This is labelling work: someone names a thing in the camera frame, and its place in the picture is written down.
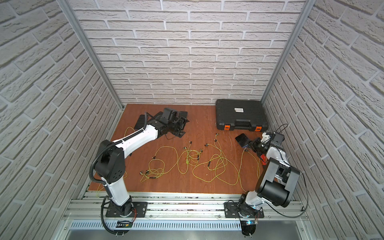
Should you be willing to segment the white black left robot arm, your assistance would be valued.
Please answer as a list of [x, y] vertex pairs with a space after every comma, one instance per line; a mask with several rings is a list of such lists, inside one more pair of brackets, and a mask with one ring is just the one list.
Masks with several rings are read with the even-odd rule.
[[123, 179], [126, 171], [126, 158], [145, 144], [171, 133], [178, 138], [185, 134], [184, 128], [188, 113], [165, 108], [155, 116], [148, 113], [140, 115], [134, 133], [115, 141], [100, 143], [95, 159], [92, 161], [89, 178], [102, 184], [118, 215], [127, 217], [133, 211], [132, 197]]

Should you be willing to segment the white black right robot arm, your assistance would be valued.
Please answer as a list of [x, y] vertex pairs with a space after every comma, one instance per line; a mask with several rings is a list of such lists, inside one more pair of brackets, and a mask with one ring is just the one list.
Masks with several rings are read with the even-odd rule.
[[293, 197], [301, 172], [291, 166], [282, 146], [271, 139], [256, 139], [248, 144], [259, 156], [267, 158], [266, 167], [260, 175], [255, 190], [239, 199], [240, 215], [255, 216], [264, 205], [287, 207]]

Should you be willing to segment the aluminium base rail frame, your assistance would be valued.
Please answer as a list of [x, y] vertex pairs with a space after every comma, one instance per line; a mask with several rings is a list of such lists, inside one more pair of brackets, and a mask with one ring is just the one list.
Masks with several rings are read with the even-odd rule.
[[238, 210], [238, 194], [133, 192], [136, 212], [127, 218], [101, 216], [107, 205], [97, 192], [72, 200], [53, 236], [55, 240], [313, 240], [304, 205]]

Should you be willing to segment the dark phone near case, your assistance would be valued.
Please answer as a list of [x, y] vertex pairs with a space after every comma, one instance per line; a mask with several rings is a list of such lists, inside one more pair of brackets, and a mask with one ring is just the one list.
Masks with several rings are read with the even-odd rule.
[[177, 114], [177, 117], [184, 121], [184, 122], [188, 122], [188, 112], [185, 112], [185, 111], [179, 111], [178, 114]]

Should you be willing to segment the black phone far left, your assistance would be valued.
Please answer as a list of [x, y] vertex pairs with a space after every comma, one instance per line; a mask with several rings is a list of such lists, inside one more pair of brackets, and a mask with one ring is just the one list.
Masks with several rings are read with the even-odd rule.
[[134, 126], [134, 129], [135, 130], [141, 129], [144, 126], [144, 123], [145, 123], [145, 115], [140, 115]]

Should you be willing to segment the black plastic tool case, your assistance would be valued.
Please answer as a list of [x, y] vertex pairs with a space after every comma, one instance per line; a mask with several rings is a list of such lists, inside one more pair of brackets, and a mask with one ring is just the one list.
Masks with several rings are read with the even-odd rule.
[[218, 99], [216, 101], [218, 130], [263, 132], [269, 123], [262, 103], [257, 100]]

